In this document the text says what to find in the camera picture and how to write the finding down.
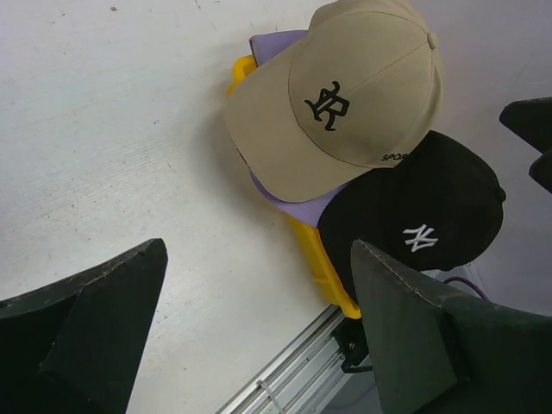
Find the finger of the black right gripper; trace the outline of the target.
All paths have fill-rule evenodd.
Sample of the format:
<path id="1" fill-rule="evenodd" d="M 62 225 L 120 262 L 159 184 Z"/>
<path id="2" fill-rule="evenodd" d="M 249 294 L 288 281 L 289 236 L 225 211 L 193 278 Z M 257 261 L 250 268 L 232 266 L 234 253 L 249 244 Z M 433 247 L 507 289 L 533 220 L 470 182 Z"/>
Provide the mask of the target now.
<path id="1" fill-rule="evenodd" d="M 509 103 L 499 115 L 500 123 L 540 153 L 529 175 L 551 193 L 551 97 Z"/>

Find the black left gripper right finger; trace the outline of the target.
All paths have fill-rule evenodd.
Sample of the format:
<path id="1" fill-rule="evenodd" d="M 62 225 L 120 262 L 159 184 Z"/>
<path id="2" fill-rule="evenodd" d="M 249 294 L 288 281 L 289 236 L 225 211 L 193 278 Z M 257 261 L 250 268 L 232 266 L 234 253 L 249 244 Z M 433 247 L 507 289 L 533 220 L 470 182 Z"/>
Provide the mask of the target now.
<path id="1" fill-rule="evenodd" d="M 476 298 L 364 241 L 351 269 L 383 412 L 550 412 L 549 317 Z"/>

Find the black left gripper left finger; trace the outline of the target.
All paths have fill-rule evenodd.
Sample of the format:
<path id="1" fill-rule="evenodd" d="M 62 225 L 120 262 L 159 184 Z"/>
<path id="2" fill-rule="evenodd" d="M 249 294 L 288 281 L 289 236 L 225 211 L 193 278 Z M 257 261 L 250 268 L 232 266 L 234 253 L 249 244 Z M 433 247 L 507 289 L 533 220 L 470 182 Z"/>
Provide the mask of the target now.
<path id="1" fill-rule="evenodd" d="M 3 413 L 124 413 L 167 267 L 150 239 L 1 302 Z"/>

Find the black NY baseball cap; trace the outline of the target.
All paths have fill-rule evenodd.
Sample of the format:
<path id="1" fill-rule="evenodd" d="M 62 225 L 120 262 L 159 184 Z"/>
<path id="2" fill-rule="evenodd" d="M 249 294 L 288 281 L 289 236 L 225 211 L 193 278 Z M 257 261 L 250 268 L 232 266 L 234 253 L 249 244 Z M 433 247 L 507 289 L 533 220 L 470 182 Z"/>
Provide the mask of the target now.
<path id="1" fill-rule="evenodd" d="M 396 167 L 349 182 L 325 207 L 317 229 L 343 289 L 356 300 L 354 241 L 420 272 L 450 271 L 491 245 L 505 200 L 496 173 L 479 155 L 430 131 Z"/>

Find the beige R baseball cap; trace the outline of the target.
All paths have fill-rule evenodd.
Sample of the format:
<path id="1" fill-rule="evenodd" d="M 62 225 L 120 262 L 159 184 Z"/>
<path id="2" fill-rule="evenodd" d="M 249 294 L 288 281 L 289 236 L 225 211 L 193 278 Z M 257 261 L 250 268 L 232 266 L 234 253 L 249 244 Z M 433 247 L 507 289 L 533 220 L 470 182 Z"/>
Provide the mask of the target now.
<path id="1" fill-rule="evenodd" d="M 236 86 L 224 120 L 277 199 L 304 202 L 400 163 L 439 111 L 438 40 L 407 1 L 336 1 Z"/>

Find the lavender LA baseball cap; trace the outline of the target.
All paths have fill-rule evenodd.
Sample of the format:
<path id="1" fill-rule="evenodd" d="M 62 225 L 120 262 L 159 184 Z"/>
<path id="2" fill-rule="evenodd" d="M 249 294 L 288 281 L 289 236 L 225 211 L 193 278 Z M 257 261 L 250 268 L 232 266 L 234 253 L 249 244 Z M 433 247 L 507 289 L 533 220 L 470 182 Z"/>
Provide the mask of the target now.
<path id="1" fill-rule="evenodd" d="M 303 39 L 307 34 L 304 29 L 272 32 L 268 34 L 256 34 L 249 39 L 249 46 L 254 57 L 256 66 L 267 63 L 277 54 L 284 51 L 290 45 Z M 285 212 L 289 216 L 307 224 L 313 228 L 318 225 L 319 219 L 326 206 L 346 185 L 340 185 L 334 190 L 323 194 L 318 198 L 308 201 L 291 203 L 276 198 L 266 190 L 261 182 L 255 177 L 252 171 L 249 171 L 251 179 L 260 194 L 266 198 L 277 209 Z"/>

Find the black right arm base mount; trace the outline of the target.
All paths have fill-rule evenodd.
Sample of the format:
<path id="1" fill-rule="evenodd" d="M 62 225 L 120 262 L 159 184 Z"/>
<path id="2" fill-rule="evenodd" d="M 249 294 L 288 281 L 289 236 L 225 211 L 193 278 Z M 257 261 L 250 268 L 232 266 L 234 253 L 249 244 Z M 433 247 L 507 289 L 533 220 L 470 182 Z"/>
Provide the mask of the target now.
<path id="1" fill-rule="evenodd" d="M 360 319 L 343 319 L 333 331 L 344 360 L 341 370 L 344 373 L 368 373 L 373 371 L 371 365 L 362 362 L 369 356 L 367 340 Z"/>

